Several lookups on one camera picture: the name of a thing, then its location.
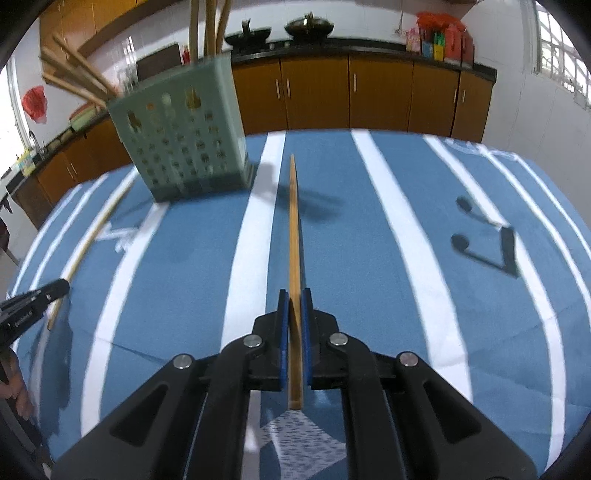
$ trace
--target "window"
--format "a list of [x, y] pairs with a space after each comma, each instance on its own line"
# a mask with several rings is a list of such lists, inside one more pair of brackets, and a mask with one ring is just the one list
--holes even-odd
[[540, 35], [540, 72], [556, 80], [575, 97], [591, 105], [591, 74], [556, 19], [535, 3]]
[[8, 72], [0, 72], [0, 175], [10, 168], [24, 151], [18, 132], [8, 87]]

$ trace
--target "table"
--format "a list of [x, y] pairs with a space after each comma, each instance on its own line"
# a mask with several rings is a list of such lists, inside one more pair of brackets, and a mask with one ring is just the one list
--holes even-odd
[[[18, 344], [54, 457], [174, 355], [217, 353], [275, 310], [288, 286], [293, 153], [315, 308], [373, 351], [416, 352], [540, 473], [551, 464], [591, 410], [591, 232], [550, 179], [513, 154], [413, 134], [275, 132], [247, 145], [261, 159], [250, 192], [155, 205], [125, 167], [75, 187], [40, 230], [10, 293], [59, 277], [112, 192], [134, 182], [54, 330], [39, 322]], [[515, 229], [517, 278], [501, 268], [498, 229], [475, 215]], [[457, 234], [499, 266], [455, 250]], [[340, 394], [285, 405], [252, 395], [247, 478], [345, 478]]]

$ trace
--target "red object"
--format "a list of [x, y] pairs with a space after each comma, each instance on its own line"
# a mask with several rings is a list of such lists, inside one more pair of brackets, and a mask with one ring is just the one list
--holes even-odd
[[466, 26], [456, 17], [449, 14], [434, 14], [433, 12], [417, 13], [417, 25], [423, 30], [444, 31], [447, 27], [455, 25], [460, 31], [466, 31]]
[[33, 87], [22, 98], [22, 108], [35, 123], [44, 124], [47, 120], [47, 98], [43, 92], [43, 85]]
[[466, 31], [462, 33], [462, 67], [471, 69], [474, 66], [474, 40]]
[[183, 65], [191, 62], [191, 52], [189, 52], [189, 47], [186, 45], [183, 47], [181, 58], [183, 59]]
[[454, 65], [462, 64], [462, 32], [455, 25], [445, 30], [445, 61]]

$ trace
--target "green plastic basket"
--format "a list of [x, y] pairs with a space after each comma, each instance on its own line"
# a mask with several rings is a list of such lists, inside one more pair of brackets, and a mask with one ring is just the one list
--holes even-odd
[[157, 202], [250, 187], [229, 54], [162, 72], [108, 109]]

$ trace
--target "bamboo stick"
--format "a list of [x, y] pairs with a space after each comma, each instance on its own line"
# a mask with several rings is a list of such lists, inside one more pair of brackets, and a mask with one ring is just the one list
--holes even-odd
[[303, 407], [303, 365], [301, 347], [301, 271], [300, 271], [300, 215], [297, 200], [296, 159], [290, 164], [290, 343], [288, 368], [288, 408]]
[[222, 13], [220, 14], [220, 22], [217, 26], [216, 34], [216, 53], [218, 54], [222, 52], [223, 38], [226, 35], [226, 27], [228, 26], [231, 7], [232, 0], [226, 0], [222, 7]]
[[207, 55], [216, 54], [216, 0], [205, 0], [205, 38]]
[[96, 68], [94, 68], [76, 50], [74, 50], [73, 48], [70, 48], [68, 46], [68, 44], [63, 40], [63, 38], [60, 38], [59, 35], [57, 35], [57, 34], [54, 33], [53, 34], [53, 40], [61, 48], [63, 48], [66, 52], [68, 52], [72, 57], [74, 57], [80, 63], [80, 66], [83, 69], [85, 69], [88, 73], [90, 73], [90, 75], [92, 75], [101, 85], [103, 85], [107, 89], [107, 92], [109, 92], [111, 95], [114, 95], [116, 97], [121, 96], [121, 94], [117, 90], [115, 90], [115, 88], [111, 85], [111, 83], [109, 82], [109, 80], [107, 80], [105, 78], [105, 76], [101, 72], [99, 72]]
[[[108, 207], [105, 208], [105, 210], [103, 210], [100, 213], [99, 220], [94, 225], [93, 231], [91, 231], [90, 235], [86, 239], [86, 242], [83, 244], [82, 248], [78, 252], [78, 256], [76, 257], [74, 263], [72, 264], [70, 271], [66, 272], [63, 275], [63, 278], [65, 280], [67, 280], [70, 284], [72, 283], [72, 279], [74, 278], [74, 275], [76, 274], [76, 271], [78, 270], [78, 267], [80, 266], [80, 263], [82, 262], [82, 259], [85, 257], [86, 252], [88, 251], [90, 246], [94, 243], [96, 236], [99, 234], [99, 232], [101, 231], [101, 229], [105, 225], [105, 222], [111, 216], [111, 213], [113, 213], [113, 211], [115, 210], [117, 205], [119, 205], [121, 200], [125, 197], [125, 195], [127, 195], [127, 193], [129, 192], [129, 190], [131, 189], [131, 187], [133, 185], [134, 185], [134, 182], [130, 181], [129, 185], [125, 186], [125, 188], [123, 188], [113, 198], [112, 203], [110, 205], [108, 205]], [[58, 314], [60, 307], [61, 307], [61, 301], [62, 301], [62, 299], [57, 299], [56, 302], [51, 307], [51, 311], [49, 312], [49, 317], [47, 319], [47, 330], [52, 330], [53, 325], [56, 322], [57, 314]]]
[[191, 63], [197, 61], [197, 33], [199, 32], [199, 3], [200, 0], [191, 0], [191, 18], [189, 22], [189, 55]]
[[72, 68], [71, 65], [68, 65], [67, 63], [63, 62], [55, 53], [49, 50], [49, 48], [43, 47], [41, 49], [40, 58], [42, 59], [42, 61], [46, 62], [52, 67], [55, 67], [64, 77], [76, 82], [82, 88], [85, 88], [91, 94], [97, 96], [101, 100], [109, 99], [109, 94], [105, 92], [97, 84], [95, 84], [92, 79], [85, 76], [82, 72]]
[[107, 108], [107, 105], [103, 100], [101, 100], [98, 97], [95, 97], [91, 93], [85, 92], [84, 90], [82, 90], [79, 87], [73, 86], [71, 83], [68, 83], [64, 80], [56, 78], [53, 75], [49, 75], [48, 73], [43, 73], [41, 75], [41, 77], [43, 77], [43, 80], [45, 80], [50, 85], [53, 85], [54, 87], [61, 88], [62, 90], [65, 90], [66, 92], [73, 93], [74, 95], [77, 95], [80, 98], [83, 98], [84, 100], [88, 100], [89, 102], [92, 102], [92, 103], [100, 106], [101, 108], [105, 108], [105, 109]]

